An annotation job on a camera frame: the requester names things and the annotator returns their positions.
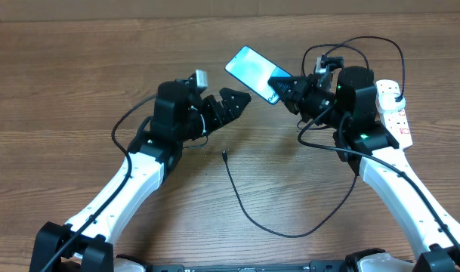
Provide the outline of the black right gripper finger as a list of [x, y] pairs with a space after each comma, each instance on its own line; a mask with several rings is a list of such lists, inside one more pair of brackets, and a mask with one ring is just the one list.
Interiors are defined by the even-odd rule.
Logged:
[[304, 76], [270, 77], [268, 85], [278, 94], [282, 102], [299, 102], [305, 95], [309, 80]]
[[287, 101], [286, 108], [290, 113], [298, 115], [300, 113], [299, 106], [294, 101]]

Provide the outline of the black smartphone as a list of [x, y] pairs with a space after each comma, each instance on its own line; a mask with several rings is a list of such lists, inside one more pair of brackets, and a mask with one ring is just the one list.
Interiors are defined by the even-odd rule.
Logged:
[[275, 63], [248, 45], [243, 46], [226, 64], [225, 70], [269, 104], [277, 104], [279, 95], [268, 84], [271, 77], [291, 77]]

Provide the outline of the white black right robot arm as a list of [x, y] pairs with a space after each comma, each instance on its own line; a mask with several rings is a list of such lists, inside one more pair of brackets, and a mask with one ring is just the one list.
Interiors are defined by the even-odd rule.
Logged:
[[332, 71], [309, 76], [272, 76], [269, 86], [308, 125], [335, 129], [335, 151], [381, 198], [404, 232], [415, 256], [414, 271], [460, 269], [460, 223], [432, 196], [414, 173], [384, 121], [378, 99], [398, 91], [379, 91], [371, 69], [349, 66], [338, 74], [330, 92]]

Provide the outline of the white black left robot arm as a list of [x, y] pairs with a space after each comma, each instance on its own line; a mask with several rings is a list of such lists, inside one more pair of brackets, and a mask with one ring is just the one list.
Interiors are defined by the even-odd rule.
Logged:
[[248, 93], [222, 88], [220, 100], [202, 97], [206, 86], [193, 79], [163, 82], [141, 102], [152, 101], [145, 118], [122, 151], [121, 167], [98, 195], [65, 224], [46, 223], [36, 235], [31, 271], [149, 271], [150, 265], [115, 255], [122, 231], [145, 199], [157, 191], [182, 157], [184, 142], [206, 138], [238, 119]]

